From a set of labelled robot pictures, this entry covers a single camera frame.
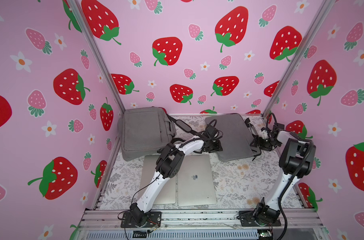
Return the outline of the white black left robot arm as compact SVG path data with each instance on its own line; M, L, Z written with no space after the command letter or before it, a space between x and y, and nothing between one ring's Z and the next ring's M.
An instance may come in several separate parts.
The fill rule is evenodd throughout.
M193 137L187 141L175 144L175 141L168 143L162 150L157 159L155 175L152 181L143 189L145 192L137 202L132 202L129 213L132 219L140 227L148 221L148 212L151 211L153 204L164 185L179 172L184 157L192 153L216 153L223 150L220 139L223 132L216 128L217 119L211 120L201 132L194 131L187 123L176 120L169 116L179 128Z

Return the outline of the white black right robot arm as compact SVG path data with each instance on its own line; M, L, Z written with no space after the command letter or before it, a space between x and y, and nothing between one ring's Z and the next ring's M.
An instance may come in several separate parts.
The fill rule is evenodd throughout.
M267 137L256 136L254 142L260 150L264 151L272 151L282 146L284 149L279 158L280 171L278 178L268 196L262 198L256 205L253 217L258 225L271 227L280 216L283 216L284 227L278 237L281 240L288 227L282 203L294 185L304 176L310 174L316 146L311 138L302 138L297 133L286 131L284 125L277 122L274 113L270 112L266 120L268 121L270 118L274 119L272 129L268 127L268 122L266 122L266 127L261 129L266 132Z

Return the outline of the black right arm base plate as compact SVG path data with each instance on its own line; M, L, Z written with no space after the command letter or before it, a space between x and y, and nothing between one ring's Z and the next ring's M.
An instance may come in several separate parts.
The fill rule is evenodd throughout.
M256 213L255 211L239 211L236 217L242 227L280 227L280 211L268 210Z

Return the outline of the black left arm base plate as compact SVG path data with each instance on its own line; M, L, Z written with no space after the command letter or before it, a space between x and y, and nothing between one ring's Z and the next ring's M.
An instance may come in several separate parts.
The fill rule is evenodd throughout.
M136 221L130 212L125 212L121 220L121 228L152 228L159 227L162 221L162 212L148 212Z

